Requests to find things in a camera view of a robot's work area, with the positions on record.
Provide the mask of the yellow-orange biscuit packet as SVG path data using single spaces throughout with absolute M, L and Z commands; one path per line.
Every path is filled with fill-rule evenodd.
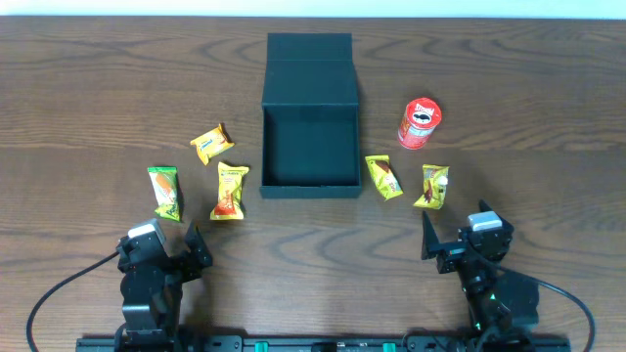
M 204 165 L 208 165 L 212 158 L 235 146 L 224 131 L 222 123 L 192 140 L 190 145 L 196 148 L 197 155 Z

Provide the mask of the green wafer snack packet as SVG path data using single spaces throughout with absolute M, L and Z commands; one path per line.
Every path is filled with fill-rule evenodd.
M 155 214 L 160 218 L 180 222 L 178 199 L 178 170 L 174 166 L 154 166 L 147 169 L 156 197 Z

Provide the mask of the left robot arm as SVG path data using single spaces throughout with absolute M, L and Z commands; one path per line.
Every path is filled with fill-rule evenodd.
M 185 351 L 190 339 L 179 329 L 184 283 L 201 277 L 212 265 L 201 230 L 191 223 L 184 237 L 187 248 L 170 256 L 165 234 L 151 219 L 131 228 L 116 251 L 125 323 L 115 333 L 115 351 Z

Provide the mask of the red Pringles can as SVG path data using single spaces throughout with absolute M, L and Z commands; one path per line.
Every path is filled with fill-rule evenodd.
M 417 98 L 405 108 L 398 129 L 400 145 L 409 150 L 422 148 L 442 120 L 439 105 L 430 98 Z

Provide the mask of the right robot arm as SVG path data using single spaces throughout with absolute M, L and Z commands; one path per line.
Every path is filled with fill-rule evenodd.
M 469 305 L 473 333 L 468 351 L 533 351 L 528 333 L 539 323 L 539 285 L 500 267 L 514 226 L 489 206 L 468 216 L 454 242 L 441 242 L 426 213 L 423 260 L 434 259 L 440 274 L 455 273 Z

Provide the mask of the yellow Apollo chocolate packet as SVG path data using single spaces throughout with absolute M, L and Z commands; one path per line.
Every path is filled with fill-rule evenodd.
M 423 165 L 424 191 L 415 201 L 415 207 L 440 209 L 446 197 L 449 167 L 433 164 Z

